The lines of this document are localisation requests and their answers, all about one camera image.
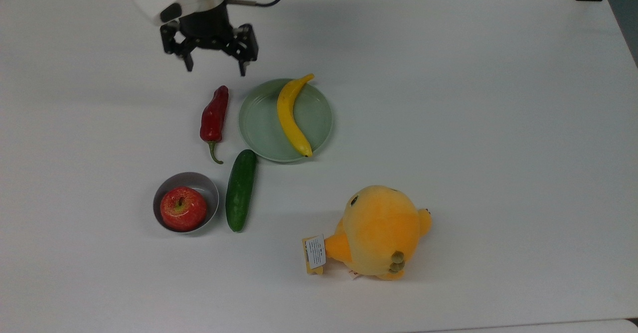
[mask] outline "plush toy tail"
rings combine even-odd
[[[341,262],[352,262],[350,245],[345,233],[336,233],[326,238],[324,242],[326,257],[334,258]]]

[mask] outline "apple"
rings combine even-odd
[[[206,218],[206,201],[200,192],[180,186],[162,197],[159,212],[168,227],[177,231],[192,231]]]

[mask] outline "metal bowl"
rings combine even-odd
[[[162,219],[160,212],[160,204],[164,195],[166,195],[170,190],[176,187],[186,186],[193,188],[197,192],[200,192],[201,196],[203,196],[204,201],[206,201],[206,217],[201,222],[199,226],[192,229],[191,231],[178,231],[177,229],[173,229],[168,227],[164,220]],[[177,233],[194,233],[200,231],[212,217],[217,212],[217,208],[219,207],[219,191],[217,190],[217,186],[206,176],[197,172],[182,172],[178,173],[175,176],[169,178],[164,181],[164,183],[159,186],[157,192],[155,192],[155,198],[153,199],[153,211],[155,212],[155,218],[158,220],[159,224],[162,227],[168,229],[169,231],[177,232]]]

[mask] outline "stuffed animal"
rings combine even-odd
[[[408,197],[385,186],[369,186],[357,192],[334,235],[325,240],[326,257],[345,263],[358,274],[395,280],[428,233],[432,218],[417,210]]]

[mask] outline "pepper stem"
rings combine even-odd
[[[208,142],[208,147],[210,149],[210,156],[212,157],[213,161],[215,161],[216,163],[221,165],[221,164],[224,163],[224,161],[217,160],[217,158],[215,157],[215,144],[216,143],[217,142],[215,142],[215,141],[209,141]]]

